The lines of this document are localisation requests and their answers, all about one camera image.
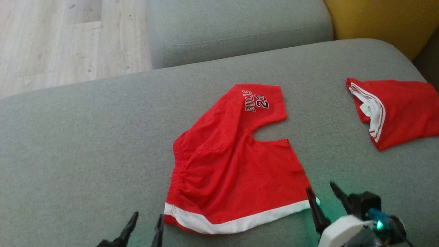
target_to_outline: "red basketball shorts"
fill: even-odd
[[[309,208],[309,181],[288,140],[253,137],[286,118],[279,86],[231,88],[174,143],[165,223],[236,233]]]

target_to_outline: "yellow cushion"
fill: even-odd
[[[386,41],[410,60],[439,26],[437,0],[325,0],[336,39]]]

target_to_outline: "wooden floor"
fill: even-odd
[[[151,70],[146,0],[0,0],[0,98]]]

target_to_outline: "gray couch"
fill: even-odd
[[[329,181],[382,196],[415,246],[439,243],[439,138],[378,152],[346,90],[359,80],[424,78],[393,46],[342,40],[158,69],[0,101],[1,246],[95,246],[140,212],[130,247],[149,246],[173,169],[173,141],[237,83],[280,85],[288,119],[257,131],[288,138],[331,220]],[[249,231],[202,236],[166,226],[164,247],[314,247],[309,210]]]
[[[154,69],[332,40],[323,0],[149,0]]]

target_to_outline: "white trim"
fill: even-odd
[[[204,215],[188,212],[168,203],[165,203],[164,214],[171,215],[180,225],[199,233],[229,234],[243,232],[255,226],[275,221],[289,214],[293,214],[308,208],[309,202],[308,200],[304,200],[221,224],[212,224]]]
[[[360,106],[361,111],[371,118],[370,135],[378,142],[385,120],[385,108],[381,100],[377,96],[360,88],[355,83],[351,83],[349,90],[363,104]]]

